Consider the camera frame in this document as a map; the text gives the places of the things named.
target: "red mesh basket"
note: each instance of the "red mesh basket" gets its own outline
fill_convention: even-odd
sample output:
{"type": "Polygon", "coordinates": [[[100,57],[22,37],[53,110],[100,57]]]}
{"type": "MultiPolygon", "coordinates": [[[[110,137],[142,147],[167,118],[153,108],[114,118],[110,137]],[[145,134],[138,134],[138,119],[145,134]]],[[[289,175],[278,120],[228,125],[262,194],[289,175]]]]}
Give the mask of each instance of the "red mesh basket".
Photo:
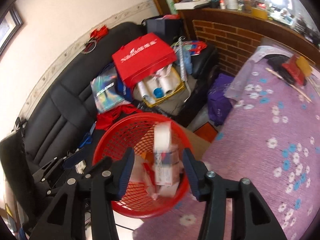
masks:
{"type": "MultiPolygon", "coordinates": [[[[101,138],[93,156],[95,165],[105,156],[114,161],[122,158],[127,147],[133,147],[136,155],[153,154],[154,126],[160,122],[171,121],[172,143],[179,146],[179,157],[182,150],[192,146],[178,124],[160,114],[139,113],[130,115],[115,123],[101,138]]],[[[153,200],[147,195],[144,184],[129,182],[127,191],[119,202],[112,202],[114,211],[133,218],[148,218],[164,214],[172,209],[188,191],[187,176],[183,174],[182,181],[173,198],[159,196],[153,200]]]]}

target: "brick wall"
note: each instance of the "brick wall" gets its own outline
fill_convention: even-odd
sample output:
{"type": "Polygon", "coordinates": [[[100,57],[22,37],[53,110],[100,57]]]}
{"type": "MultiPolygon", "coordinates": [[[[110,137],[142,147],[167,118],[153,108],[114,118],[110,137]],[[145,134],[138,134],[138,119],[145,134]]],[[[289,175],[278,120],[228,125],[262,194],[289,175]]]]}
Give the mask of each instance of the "brick wall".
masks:
{"type": "Polygon", "coordinates": [[[260,44],[261,34],[231,25],[193,20],[198,40],[214,44],[219,51],[221,68],[236,75],[260,44]]]}

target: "chopstick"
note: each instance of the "chopstick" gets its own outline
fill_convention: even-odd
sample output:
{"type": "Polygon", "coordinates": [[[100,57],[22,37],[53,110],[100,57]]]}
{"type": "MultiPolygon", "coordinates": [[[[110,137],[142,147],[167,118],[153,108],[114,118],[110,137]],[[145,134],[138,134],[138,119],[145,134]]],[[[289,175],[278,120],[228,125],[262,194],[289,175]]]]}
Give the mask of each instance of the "chopstick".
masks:
{"type": "Polygon", "coordinates": [[[295,87],[294,85],[289,84],[286,80],[284,80],[284,78],[282,76],[280,76],[276,71],[273,71],[272,69],[266,67],[266,70],[268,70],[269,72],[271,72],[273,75],[275,75],[276,77],[280,78],[281,80],[283,80],[284,82],[286,82],[290,87],[292,87],[293,89],[295,89],[298,93],[300,93],[301,95],[303,95],[305,97],[306,100],[308,100],[309,102],[312,102],[311,99],[304,93],[302,92],[299,88],[295,87]]]}

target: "purple bag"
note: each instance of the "purple bag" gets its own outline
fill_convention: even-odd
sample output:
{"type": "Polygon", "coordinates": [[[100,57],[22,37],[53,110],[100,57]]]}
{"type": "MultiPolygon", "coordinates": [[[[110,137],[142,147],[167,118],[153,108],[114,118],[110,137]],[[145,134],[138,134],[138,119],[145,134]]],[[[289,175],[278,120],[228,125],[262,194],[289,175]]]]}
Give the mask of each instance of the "purple bag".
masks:
{"type": "Polygon", "coordinates": [[[232,105],[229,99],[224,97],[224,93],[233,80],[234,77],[220,73],[208,91],[208,113],[215,126],[223,125],[232,109],[232,105]]]}

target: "picture frame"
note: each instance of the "picture frame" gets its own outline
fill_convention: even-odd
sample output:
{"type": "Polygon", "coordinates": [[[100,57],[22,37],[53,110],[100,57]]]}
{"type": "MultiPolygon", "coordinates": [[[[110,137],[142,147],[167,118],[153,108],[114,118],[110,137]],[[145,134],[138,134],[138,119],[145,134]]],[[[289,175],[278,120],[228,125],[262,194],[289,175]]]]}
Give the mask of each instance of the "picture frame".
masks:
{"type": "Polygon", "coordinates": [[[16,8],[12,6],[0,23],[0,57],[22,24],[23,22],[16,8]]]}

